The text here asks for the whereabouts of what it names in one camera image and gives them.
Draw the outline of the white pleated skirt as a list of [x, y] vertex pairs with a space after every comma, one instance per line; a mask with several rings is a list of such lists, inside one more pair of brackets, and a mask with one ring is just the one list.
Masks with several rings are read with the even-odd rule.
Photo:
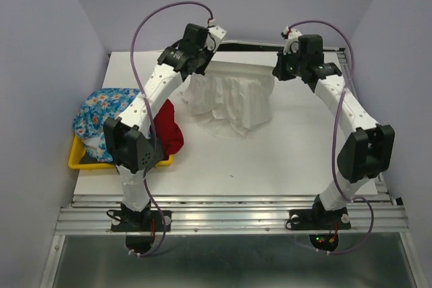
[[194, 121], [219, 138], [242, 139], [270, 122], [273, 68], [211, 62], [204, 75], [192, 74], [182, 92]]

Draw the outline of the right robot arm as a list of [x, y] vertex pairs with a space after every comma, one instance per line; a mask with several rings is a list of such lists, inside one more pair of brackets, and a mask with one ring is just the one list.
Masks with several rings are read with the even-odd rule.
[[290, 214], [293, 228], [326, 227], [341, 219], [364, 184], [389, 168], [395, 131], [371, 117], [346, 87], [340, 68], [324, 61], [321, 36], [296, 29], [282, 36], [286, 45], [277, 53], [272, 74], [279, 81], [300, 78], [333, 114], [333, 130], [341, 130], [346, 138], [341, 150], [331, 150], [332, 182], [311, 209]]

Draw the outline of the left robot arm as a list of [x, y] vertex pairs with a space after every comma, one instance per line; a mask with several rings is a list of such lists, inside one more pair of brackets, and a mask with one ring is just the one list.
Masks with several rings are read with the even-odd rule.
[[150, 222], [151, 199], [144, 180], [159, 162], [154, 118], [171, 93], [191, 74], [203, 74], [226, 35], [214, 19], [206, 27], [188, 24], [183, 37], [167, 47], [136, 98], [116, 118], [107, 118], [103, 133], [123, 187], [121, 210], [115, 220], [136, 230]]

